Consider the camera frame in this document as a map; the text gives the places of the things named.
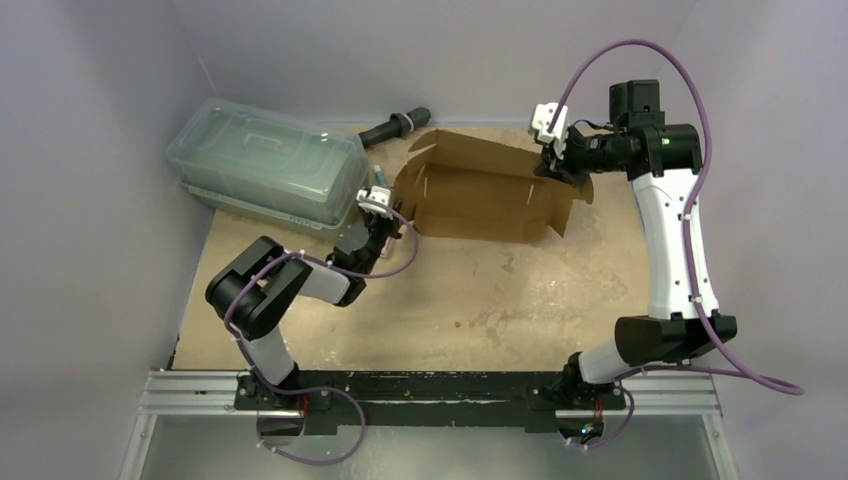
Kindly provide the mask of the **brown cardboard box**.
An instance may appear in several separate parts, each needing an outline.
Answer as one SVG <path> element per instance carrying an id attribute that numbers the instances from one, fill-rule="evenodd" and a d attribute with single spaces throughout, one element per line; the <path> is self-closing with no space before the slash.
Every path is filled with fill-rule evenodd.
<path id="1" fill-rule="evenodd" d="M 425 236 L 534 243 L 563 236 L 573 203 L 592 203 L 579 187 L 540 177 L 541 155 L 437 129 L 409 149 L 394 190 L 401 214 Z"/>

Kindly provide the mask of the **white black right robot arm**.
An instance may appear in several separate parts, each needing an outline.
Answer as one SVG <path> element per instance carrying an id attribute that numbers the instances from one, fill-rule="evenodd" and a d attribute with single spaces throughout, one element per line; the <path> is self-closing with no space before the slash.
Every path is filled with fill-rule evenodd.
<path id="1" fill-rule="evenodd" d="M 533 111 L 529 131 L 542 147 L 536 175 L 583 189 L 593 173 L 625 173 L 649 261 L 646 314 L 619 318 L 609 341 L 572 354 L 550 389 L 584 407 L 612 391 L 622 374 L 701 357 L 735 338 L 738 326 L 720 311 L 702 245 L 696 187 L 705 167 L 697 129 L 667 123 L 655 80 L 611 86 L 611 122 L 598 134 L 568 124 L 565 111 L 556 103 Z"/>

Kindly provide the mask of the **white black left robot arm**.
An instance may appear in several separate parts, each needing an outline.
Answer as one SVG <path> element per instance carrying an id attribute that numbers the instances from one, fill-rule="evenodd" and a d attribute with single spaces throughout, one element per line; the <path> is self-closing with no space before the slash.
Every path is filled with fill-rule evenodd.
<path id="1" fill-rule="evenodd" d="M 336 307 L 352 304 L 375 276 L 387 241 L 402 237 L 400 226 L 393 214 L 366 213 L 323 259 L 261 236 L 209 282 L 205 300 L 233 335 L 260 382 L 260 397 L 272 408 L 287 408 L 304 393 L 279 327 L 294 300 L 303 296 Z"/>

